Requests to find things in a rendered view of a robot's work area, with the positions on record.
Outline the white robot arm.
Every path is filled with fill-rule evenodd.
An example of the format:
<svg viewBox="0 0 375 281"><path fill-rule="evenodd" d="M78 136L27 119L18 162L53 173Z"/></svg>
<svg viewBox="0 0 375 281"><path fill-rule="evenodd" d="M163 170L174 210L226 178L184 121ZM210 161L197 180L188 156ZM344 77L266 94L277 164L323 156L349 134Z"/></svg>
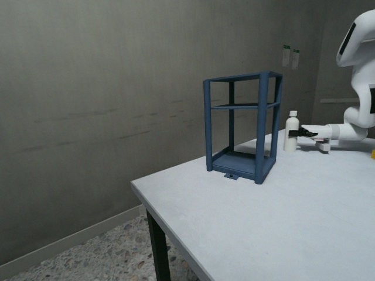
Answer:
<svg viewBox="0 0 375 281"><path fill-rule="evenodd" d="M323 151L330 151L330 140L363 140L368 135L367 128L375 126L375 39L370 39L374 37L372 10L356 18L339 48L336 63L340 67L353 65L351 86L359 96L360 106L345 111L344 124L330 124L329 140L316 141L315 146Z"/></svg>

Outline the blue shelving unit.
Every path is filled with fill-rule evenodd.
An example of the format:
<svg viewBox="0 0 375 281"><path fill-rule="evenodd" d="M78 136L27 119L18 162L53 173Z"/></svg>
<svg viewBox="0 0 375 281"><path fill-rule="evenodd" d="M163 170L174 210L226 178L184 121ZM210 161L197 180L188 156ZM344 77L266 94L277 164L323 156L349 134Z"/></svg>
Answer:
<svg viewBox="0 0 375 281"><path fill-rule="evenodd" d="M259 74L259 75L257 75ZM274 102L267 103L268 79L277 74L275 79ZM259 79L258 103L235 104L234 82ZM222 80L219 80L222 79ZM229 83L229 104L211 107L210 82ZM262 184L272 169L277 158L279 116L281 108L283 74L273 71L242 74L236 76L211 78L203 81L204 91L204 122L206 138L206 169L226 173L224 177L237 180L239 177L254 180ZM244 108L230 108L244 107ZM264 156L265 126L267 109L274 107L272 119L270 157ZM211 109L229 109L229 146L212 156L212 123ZM234 109L258 109L256 155L234 151Z"/></svg>

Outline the pale grey cylinder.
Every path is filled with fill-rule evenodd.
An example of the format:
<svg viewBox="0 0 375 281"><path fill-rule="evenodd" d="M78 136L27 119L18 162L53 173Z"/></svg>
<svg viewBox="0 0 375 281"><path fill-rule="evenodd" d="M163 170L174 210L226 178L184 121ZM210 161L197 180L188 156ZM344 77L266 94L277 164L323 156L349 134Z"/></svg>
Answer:
<svg viewBox="0 0 375 281"><path fill-rule="evenodd" d="M296 152L296 144L298 137L288 136L289 130L298 130L299 120L296 118L297 111L290 111L290 118L286 121L285 126L285 139L284 139L284 152Z"/></svg>

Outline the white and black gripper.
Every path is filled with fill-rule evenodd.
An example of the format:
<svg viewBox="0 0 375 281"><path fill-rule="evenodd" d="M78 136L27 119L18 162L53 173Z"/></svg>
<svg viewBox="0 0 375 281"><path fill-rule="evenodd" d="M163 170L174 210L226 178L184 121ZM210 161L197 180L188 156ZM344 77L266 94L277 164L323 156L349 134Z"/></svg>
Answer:
<svg viewBox="0 0 375 281"><path fill-rule="evenodd" d="M329 140L332 136L332 127L327 124L325 126L320 125L302 125L303 128L298 130L289 130L288 136L306 137L306 138L325 138Z"/></svg>

